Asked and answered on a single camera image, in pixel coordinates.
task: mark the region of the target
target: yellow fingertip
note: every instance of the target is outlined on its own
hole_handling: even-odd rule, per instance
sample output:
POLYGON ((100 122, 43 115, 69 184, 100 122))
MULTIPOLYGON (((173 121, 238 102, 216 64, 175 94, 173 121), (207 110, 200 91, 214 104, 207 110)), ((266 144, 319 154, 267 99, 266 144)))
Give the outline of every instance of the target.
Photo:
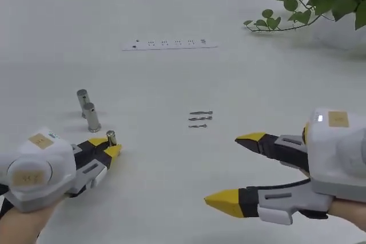
POLYGON ((241 135, 240 137, 237 137, 236 139, 249 139, 258 142, 266 133, 251 133, 251 134, 245 134, 241 135))
POLYGON ((239 190, 224 190, 205 197, 207 205, 222 211, 232 217, 243 218, 244 215, 239 205, 239 190))

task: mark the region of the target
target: green plant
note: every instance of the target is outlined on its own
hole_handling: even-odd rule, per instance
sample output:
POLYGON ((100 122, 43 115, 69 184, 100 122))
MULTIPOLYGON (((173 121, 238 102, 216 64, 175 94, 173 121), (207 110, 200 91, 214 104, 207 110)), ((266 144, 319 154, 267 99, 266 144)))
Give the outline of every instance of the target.
POLYGON ((334 20, 338 21, 347 14, 355 13, 355 30, 366 25, 366 0, 277 0, 281 1, 284 8, 292 14, 288 21, 293 22, 293 26, 289 28, 280 28, 281 17, 274 17, 271 9, 262 12, 262 19, 256 21, 245 21, 250 31, 285 31, 295 30, 305 26, 309 26, 317 21, 320 17, 326 17, 324 14, 331 12, 334 20), (299 6, 303 7, 303 11, 299 11, 299 6))

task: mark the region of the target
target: plant stem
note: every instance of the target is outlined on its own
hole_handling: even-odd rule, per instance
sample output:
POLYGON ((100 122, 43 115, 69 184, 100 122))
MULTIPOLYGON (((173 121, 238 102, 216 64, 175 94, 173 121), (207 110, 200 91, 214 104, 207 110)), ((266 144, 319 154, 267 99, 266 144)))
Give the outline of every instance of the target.
POLYGON ((311 8, 308 8, 302 0, 298 0, 298 1, 299 1, 301 4, 303 4, 303 6, 305 7, 305 9, 307 9, 307 10, 310 10, 310 9, 311 9, 311 8))
POLYGON ((325 19, 330 20, 330 21, 335 21, 335 20, 334 20, 334 19, 332 19, 332 18, 328 18, 328 17, 326 17, 324 14, 322 14, 322 15, 321 15, 321 17, 324 17, 325 19))
POLYGON ((258 30, 251 30, 251 32, 255 33, 255 32, 258 32, 258 31, 266 31, 266 32, 269 32, 269 31, 289 31, 289 30, 297 30, 299 28, 302 28, 302 27, 305 27, 305 26, 310 26, 311 24, 313 24, 315 21, 317 21, 319 18, 321 17, 321 15, 318 15, 312 22, 306 24, 306 25, 301 25, 301 26, 297 26, 297 27, 292 27, 292 28, 287 28, 287 29, 280 29, 280 30, 261 30, 258 28, 258 30))

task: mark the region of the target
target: metal peg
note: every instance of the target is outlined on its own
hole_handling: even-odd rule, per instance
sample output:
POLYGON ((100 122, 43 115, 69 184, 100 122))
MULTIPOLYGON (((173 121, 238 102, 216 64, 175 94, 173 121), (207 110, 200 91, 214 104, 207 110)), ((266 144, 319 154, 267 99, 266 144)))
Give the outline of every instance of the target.
POLYGON ((213 114, 213 111, 193 111, 189 114, 213 114))
POLYGON ((83 110, 87 120, 87 129, 92 133, 98 132, 101 129, 101 124, 99 123, 94 104, 91 102, 85 104, 83 110))
POLYGON ((207 125, 206 124, 203 124, 203 125, 191 125, 191 126, 188 126, 188 128, 207 128, 207 125))
POLYGON ((117 145, 116 133, 114 131, 112 131, 112 130, 107 131, 107 139, 108 139, 109 146, 117 145))
POLYGON ((193 117, 189 118, 189 121, 200 121, 200 120, 212 120, 212 117, 193 117))
POLYGON ((81 89, 81 90, 78 90, 76 92, 77 96, 78 96, 78 99, 79 99, 79 103, 80 103, 80 108, 81 108, 81 116, 83 118, 86 118, 85 117, 85 113, 84 113, 84 105, 89 103, 90 102, 90 99, 89 99, 89 96, 87 94, 87 91, 85 89, 81 89))

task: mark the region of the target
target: metal cylinder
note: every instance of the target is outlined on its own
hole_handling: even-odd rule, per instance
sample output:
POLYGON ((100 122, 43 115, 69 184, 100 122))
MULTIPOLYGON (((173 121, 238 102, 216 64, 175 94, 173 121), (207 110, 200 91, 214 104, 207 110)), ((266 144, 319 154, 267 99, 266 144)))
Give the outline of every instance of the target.
POLYGON ((107 131, 107 139, 109 142, 109 146, 117 145, 116 133, 114 131, 112 130, 107 131))
POLYGON ((87 129, 92 133, 98 132, 101 129, 101 124, 99 123, 94 104, 91 102, 84 104, 83 112, 87 120, 87 129))
POLYGON ((87 94, 87 91, 85 89, 81 89, 81 90, 78 90, 76 92, 77 96, 78 96, 78 99, 79 99, 79 103, 80 103, 80 108, 81 108, 81 116, 86 118, 85 117, 85 113, 84 113, 84 105, 89 103, 90 102, 90 99, 89 99, 89 96, 87 94))

